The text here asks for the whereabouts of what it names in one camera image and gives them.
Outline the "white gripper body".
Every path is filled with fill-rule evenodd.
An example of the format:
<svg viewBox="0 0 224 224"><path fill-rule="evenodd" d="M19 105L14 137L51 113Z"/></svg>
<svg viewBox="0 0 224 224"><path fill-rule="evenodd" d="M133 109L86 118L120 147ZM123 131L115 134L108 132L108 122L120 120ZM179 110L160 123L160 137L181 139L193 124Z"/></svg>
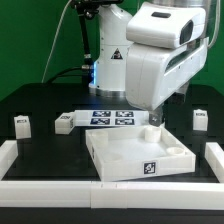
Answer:
<svg viewBox="0 0 224 224"><path fill-rule="evenodd" d="M142 110L158 108L204 67L207 42L205 38L196 48L186 44L177 49L132 44L126 62L128 103Z"/></svg>

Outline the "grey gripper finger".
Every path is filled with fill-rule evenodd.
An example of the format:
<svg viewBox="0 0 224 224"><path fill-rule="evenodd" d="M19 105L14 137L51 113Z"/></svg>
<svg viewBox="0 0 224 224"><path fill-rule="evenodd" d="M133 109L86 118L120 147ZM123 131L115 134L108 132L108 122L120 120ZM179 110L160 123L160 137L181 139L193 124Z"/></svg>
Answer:
<svg viewBox="0 0 224 224"><path fill-rule="evenodd" d="M149 112L149 124L153 126L160 126L163 123L163 110L157 108Z"/></svg>

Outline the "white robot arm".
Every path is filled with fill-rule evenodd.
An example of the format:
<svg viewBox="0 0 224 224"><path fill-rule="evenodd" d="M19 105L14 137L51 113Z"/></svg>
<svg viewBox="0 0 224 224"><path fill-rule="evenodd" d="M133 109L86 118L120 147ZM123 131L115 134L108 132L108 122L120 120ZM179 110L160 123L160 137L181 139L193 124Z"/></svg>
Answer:
<svg viewBox="0 0 224 224"><path fill-rule="evenodd" d="M190 79L204 67L220 16L221 0L146 0L134 15L103 3L90 92L125 97L149 112L150 124L161 125L164 102L183 99Z"/></svg>

